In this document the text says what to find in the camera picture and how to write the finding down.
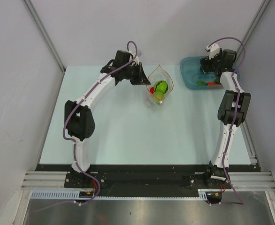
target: plastic container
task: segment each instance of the plastic container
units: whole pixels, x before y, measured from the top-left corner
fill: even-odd
[[[188,57],[180,62],[180,71],[183,81],[187,88],[192,90],[222,89],[221,84],[218,85],[199,85],[197,82],[215,83],[217,74],[206,73],[200,70],[200,59],[203,57]],[[240,73],[237,71],[237,79],[240,79]]]
[[[170,75],[159,65],[150,75],[148,76],[148,80],[151,85],[147,85],[147,96],[149,100],[154,105],[162,105],[165,102],[166,97],[171,93],[174,88],[174,83]],[[165,93],[162,95],[157,95],[157,93],[152,93],[151,88],[154,88],[154,84],[158,81],[165,81],[168,84],[168,88]]]

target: wall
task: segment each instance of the wall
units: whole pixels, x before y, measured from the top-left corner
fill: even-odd
[[[241,85],[252,95],[247,121],[259,160],[275,179],[275,1],[246,46]]]
[[[242,39],[262,0],[32,0],[63,63],[102,66],[134,40],[148,65],[206,54]],[[238,46],[223,42],[224,48]]]
[[[0,209],[34,166],[62,73],[20,0],[0,0]]]

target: shiny metal surface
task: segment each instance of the shiny metal surface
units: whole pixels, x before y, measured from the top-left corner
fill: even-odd
[[[25,225],[274,225],[265,192],[242,192],[245,205],[200,201],[94,200],[33,212],[57,200],[31,199]],[[223,199],[236,201],[232,192]]]

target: light blue table surface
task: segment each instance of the light blue table surface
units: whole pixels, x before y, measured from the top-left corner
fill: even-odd
[[[144,66],[148,76],[157,66]],[[219,136],[217,112],[224,90],[190,90],[179,65],[162,66],[174,89],[161,107],[152,107],[145,86],[123,80],[93,112],[96,129],[86,145],[91,164],[208,164]],[[64,104],[75,101],[96,81],[101,67],[68,67],[40,159],[71,164],[72,142],[62,137]],[[232,144],[230,164],[250,164],[241,130]]]

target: transparent bowl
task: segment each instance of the transparent bowl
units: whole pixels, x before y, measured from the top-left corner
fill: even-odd
[[[147,85],[147,96],[149,100],[154,105],[162,105],[165,102],[166,97],[171,93],[174,88],[174,83],[170,75],[159,65],[150,75],[148,76],[148,80],[150,81],[151,85]],[[157,81],[165,81],[167,82],[168,88],[163,96],[154,95],[151,92],[151,88]]]

